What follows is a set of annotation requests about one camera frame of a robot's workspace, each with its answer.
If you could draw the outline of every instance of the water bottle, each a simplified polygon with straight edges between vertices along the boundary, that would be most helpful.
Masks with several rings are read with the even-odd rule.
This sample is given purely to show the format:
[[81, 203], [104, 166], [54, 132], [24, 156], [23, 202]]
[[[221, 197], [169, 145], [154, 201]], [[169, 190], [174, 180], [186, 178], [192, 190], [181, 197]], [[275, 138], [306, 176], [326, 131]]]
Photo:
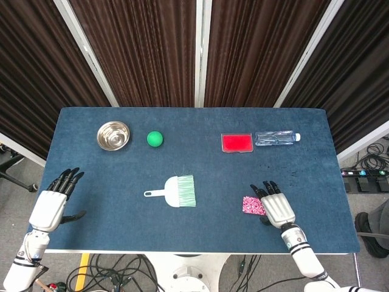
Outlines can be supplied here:
[[293, 131], [266, 131], [255, 133], [256, 146], [291, 145], [294, 142], [300, 141], [300, 139], [300, 134], [294, 133]]

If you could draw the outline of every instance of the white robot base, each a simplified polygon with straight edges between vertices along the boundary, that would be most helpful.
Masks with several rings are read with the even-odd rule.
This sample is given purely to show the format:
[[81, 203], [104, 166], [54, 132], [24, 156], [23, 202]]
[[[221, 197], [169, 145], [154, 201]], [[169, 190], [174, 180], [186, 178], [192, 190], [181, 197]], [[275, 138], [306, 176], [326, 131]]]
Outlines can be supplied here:
[[166, 292], [218, 292], [221, 270], [230, 254], [194, 257], [171, 253], [145, 254], [153, 264], [158, 283]]

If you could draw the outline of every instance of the brown curtain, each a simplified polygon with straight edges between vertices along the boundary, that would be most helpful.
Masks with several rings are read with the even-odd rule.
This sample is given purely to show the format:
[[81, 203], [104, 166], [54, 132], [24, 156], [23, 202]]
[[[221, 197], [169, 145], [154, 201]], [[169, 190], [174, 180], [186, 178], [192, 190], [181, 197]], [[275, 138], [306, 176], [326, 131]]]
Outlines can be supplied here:
[[193, 106], [196, 1], [71, 0], [122, 106]]
[[0, 132], [46, 158], [64, 106], [109, 106], [52, 1], [0, 1]]
[[213, 0], [205, 106], [273, 106], [328, 0]]
[[389, 2], [346, 0], [285, 107], [327, 111], [338, 152], [389, 120]]

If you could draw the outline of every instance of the metal pole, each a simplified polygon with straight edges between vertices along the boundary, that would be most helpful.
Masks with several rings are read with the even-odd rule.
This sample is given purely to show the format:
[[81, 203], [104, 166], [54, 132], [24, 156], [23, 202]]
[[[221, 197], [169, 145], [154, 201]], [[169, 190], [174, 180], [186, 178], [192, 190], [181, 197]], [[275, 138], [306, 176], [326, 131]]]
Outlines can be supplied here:
[[360, 271], [358, 265], [358, 255], [356, 253], [353, 254], [353, 259], [354, 259], [354, 267], [357, 276], [358, 287], [362, 287], [362, 281], [360, 279]]

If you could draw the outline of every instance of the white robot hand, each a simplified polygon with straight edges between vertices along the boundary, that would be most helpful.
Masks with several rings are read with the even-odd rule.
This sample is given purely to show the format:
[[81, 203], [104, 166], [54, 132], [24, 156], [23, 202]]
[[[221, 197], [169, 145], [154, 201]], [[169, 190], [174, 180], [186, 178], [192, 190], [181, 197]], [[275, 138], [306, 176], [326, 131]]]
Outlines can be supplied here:
[[273, 225], [281, 229], [281, 238], [284, 240], [298, 269], [307, 278], [315, 282], [308, 283], [304, 292], [330, 292], [330, 291], [372, 291], [359, 287], [340, 288], [332, 280], [322, 264], [317, 259], [302, 229], [294, 224], [295, 214], [287, 198], [281, 193], [277, 184], [273, 181], [264, 181], [267, 192], [250, 185], [257, 197], [261, 200], [267, 217], [262, 217], [262, 223]]
[[4, 280], [3, 285], [7, 291], [31, 290], [34, 280], [48, 270], [40, 261], [50, 242], [49, 233], [59, 224], [78, 220], [85, 215], [86, 211], [81, 211], [77, 215], [63, 216], [66, 202], [76, 183], [84, 175], [83, 172], [76, 175], [78, 171], [78, 167], [65, 170], [39, 195], [29, 220], [33, 230], [24, 237]]

